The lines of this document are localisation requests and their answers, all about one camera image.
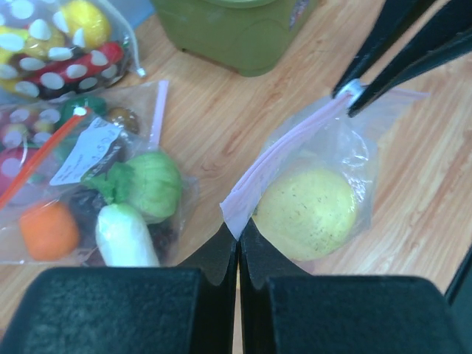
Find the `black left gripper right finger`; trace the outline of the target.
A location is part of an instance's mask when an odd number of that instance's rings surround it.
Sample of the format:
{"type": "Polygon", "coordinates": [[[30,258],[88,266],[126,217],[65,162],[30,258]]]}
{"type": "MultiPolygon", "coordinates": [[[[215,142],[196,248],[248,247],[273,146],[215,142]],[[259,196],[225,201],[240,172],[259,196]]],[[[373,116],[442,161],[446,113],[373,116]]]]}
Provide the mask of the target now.
{"type": "Polygon", "coordinates": [[[410,276],[312,276],[249,222],[240,237],[245,353],[468,353],[436,286],[410,276]]]}

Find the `clear pink zip top bag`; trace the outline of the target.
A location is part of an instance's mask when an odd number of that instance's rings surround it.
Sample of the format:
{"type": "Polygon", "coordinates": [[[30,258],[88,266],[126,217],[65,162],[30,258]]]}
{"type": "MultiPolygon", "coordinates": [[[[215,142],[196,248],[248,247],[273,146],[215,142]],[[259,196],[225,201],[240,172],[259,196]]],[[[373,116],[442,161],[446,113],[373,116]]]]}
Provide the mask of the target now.
{"type": "Polygon", "coordinates": [[[312,271],[370,227],[378,140],[423,92],[389,90],[355,117],[362,87],[343,89],[287,118],[221,202],[233,237],[253,223],[290,261],[312,271]]]}

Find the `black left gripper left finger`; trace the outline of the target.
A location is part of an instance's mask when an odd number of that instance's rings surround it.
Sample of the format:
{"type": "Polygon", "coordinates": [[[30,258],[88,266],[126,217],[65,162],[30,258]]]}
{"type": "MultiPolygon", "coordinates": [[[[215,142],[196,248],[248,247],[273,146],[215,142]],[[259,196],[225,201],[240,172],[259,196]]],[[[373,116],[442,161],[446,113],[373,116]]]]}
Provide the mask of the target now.
{"type": "Polygon", "coordinates": [[[27,288],[3,353],[230,353],[237,241],[226,226],[168,268],[51,268],[27,288]]]}

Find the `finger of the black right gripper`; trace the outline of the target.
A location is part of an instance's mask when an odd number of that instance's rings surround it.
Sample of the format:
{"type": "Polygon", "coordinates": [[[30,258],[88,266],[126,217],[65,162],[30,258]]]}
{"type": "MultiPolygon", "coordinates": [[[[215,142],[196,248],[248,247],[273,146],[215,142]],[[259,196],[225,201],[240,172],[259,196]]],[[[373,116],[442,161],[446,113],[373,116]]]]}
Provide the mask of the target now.
{"type": "Polygon", "coordinates": [[[369,35],[332,90],[332,97],[350,81],[360,79],[434,2],[386,0],[369,35]]]}
{"type": "Polygon", "coordinates": [[[374,82],[371,82],[371,84],[365,88],[362,95],[350,105],[347,111],[348,116],[356,116],[368,105],[372,104],[378,98],[387,93],[388,90],[393,89],[397,85],[429,72],[432,69],[446,64],[449,61],[453,61],[469,52],[471,52],[471,28],[467,29],[463,33],[458,33],[439,49],[432,50],[421,59],[408,65],[401,73],[386,83],[383,88],[380,88],[378,84],[375,85],[374,82]]]}

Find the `pale yellow fake pear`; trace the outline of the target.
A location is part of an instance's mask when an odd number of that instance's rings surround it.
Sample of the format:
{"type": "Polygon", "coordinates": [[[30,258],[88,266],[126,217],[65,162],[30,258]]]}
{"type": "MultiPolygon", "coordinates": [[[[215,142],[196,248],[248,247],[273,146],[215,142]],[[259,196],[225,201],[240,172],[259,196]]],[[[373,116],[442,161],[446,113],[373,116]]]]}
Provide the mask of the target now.
{"type": "Polygon", "coordinates": [[[252,219],[287,258],[305,262],[343,246],[357,213],[355,194],[344,177],[312,169],[279,177],[265,191],[252,219]]]}

